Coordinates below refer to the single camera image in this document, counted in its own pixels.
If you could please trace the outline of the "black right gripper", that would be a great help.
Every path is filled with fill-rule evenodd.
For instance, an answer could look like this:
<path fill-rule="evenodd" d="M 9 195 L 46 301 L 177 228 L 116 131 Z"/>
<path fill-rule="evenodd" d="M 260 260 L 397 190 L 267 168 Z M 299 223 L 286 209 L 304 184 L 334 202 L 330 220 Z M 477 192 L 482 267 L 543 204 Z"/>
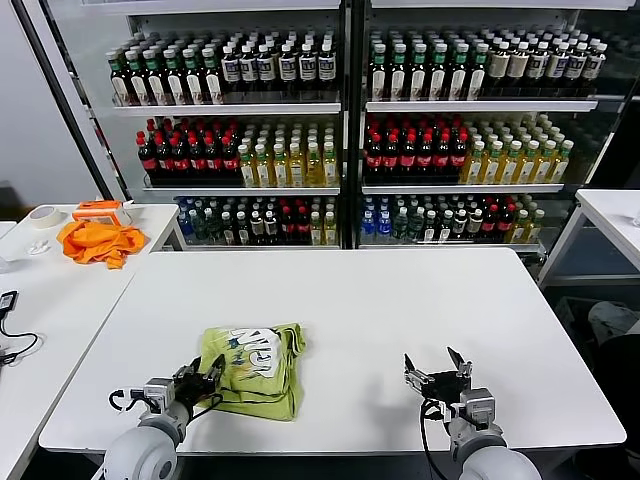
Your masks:
<path fill-rule="evenodd" d="M 412 389 L 421 389 L 424 398 L 432 400 L 459 400 L 460 394 L 471 388 L 472 362 L 451 347 L 447 352 L 456 371 L 426 374 L 416 369 L 408 354 L 404 354 L 404 379 Z"/>

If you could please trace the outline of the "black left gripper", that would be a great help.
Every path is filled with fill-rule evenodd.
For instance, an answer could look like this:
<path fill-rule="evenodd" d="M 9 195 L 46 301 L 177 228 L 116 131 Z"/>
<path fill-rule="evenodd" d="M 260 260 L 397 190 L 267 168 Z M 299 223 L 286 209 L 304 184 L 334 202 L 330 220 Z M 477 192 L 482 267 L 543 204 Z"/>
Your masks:
<path fill-rule="evenodd" d="M 204 373 L 200 372 L 200 365 L 201 357 L 198 356 L 173 375 L 176 401 L 184 405 L 196 405 L 218 391 L 226 367 L 225 355 L 219 354 Z"/>

